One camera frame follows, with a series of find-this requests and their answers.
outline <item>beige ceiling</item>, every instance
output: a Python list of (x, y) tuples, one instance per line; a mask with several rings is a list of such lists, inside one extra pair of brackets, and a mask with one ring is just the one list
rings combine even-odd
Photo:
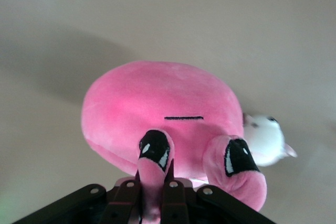
[(336, 219), (336, 0), (0, 0), (0, 222), (125, 176), (84, 141), (100, 75), (133, 60), (189, 63), (274, 116), (298, 153), (265, 167), (261, 213)]

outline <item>pink fabric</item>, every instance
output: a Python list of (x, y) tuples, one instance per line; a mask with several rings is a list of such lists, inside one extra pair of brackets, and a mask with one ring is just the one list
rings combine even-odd
[[(168, 116), (201, 116), (203, 119), (165, 119)], [(165, 132), (174, 146), (169, 160), (174, 158), (175, 177), (208, 177), (210, 183), (260, 209), (266, 195), (265, 178), (261, 173), (256, 176), (257, 172), (243, 172), (231, 180), (212, 179), (214, 175), (225, 176), (220, 168), (223, 157), (209, 156), (216, 151), (211, 151), (213, 139), (221, 136), (221, 140), (216, 140), (221, 143), (218, 149), (221, 156), (228, 135), (244, 135), (239, 102), (223, 81), (190, 65), (136, 61), (107, 72), (87, 92), (82, 108), (82, 130), (88, 144), (126, 173), (135, 175), (141, 169), (141, 181), (146, 180), (148, 185), (151, 179), (160, 184), (164, 175), (162, 170), (154, 168), (155, 164), (138, 160), (139, 141), (153, 128)], [(157, 197), (152, 201), (158, 204)]]

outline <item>pink plush toy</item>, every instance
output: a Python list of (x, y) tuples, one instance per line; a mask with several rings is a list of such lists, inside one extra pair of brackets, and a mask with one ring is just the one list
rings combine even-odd
[(160, 222), (164, 179), (207, 181), (259, 210), (265, 177), (243, 140), (243, 113), (233, 91), (199, 68), (136, 61), (96, 80), (82, 108), (93, 150), (122, 171), (139, 171), (143, 223)]

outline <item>white fabric patch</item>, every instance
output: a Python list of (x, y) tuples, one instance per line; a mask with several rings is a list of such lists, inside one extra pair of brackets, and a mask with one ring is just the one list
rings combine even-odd
[(226, 155), (226, 170), (228, 173), (233, 173), (233, 167), (232, 167), (232, 163), (231, 163), (231, 158), (230, 158), (230, 149), (227, 151), (227, 155)]
[(164, 167), (167, 164), (167, 159), (168, 159), (168, 150), (163, 154), (161, 157), (159, 164)]
[(151, 145), (150, 145), (150, 144), (147, 144), (147, 145), (143, 148), (143, 150), (142, 150), (142, 154), (144, 154), (146, 151), (148, 151), (149, 147), (151, 147)]

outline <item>black mouth line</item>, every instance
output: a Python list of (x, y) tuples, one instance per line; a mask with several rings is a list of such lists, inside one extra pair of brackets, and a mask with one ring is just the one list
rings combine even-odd
[(203, 120), (202, 116), (166, 116), (166, 120)]

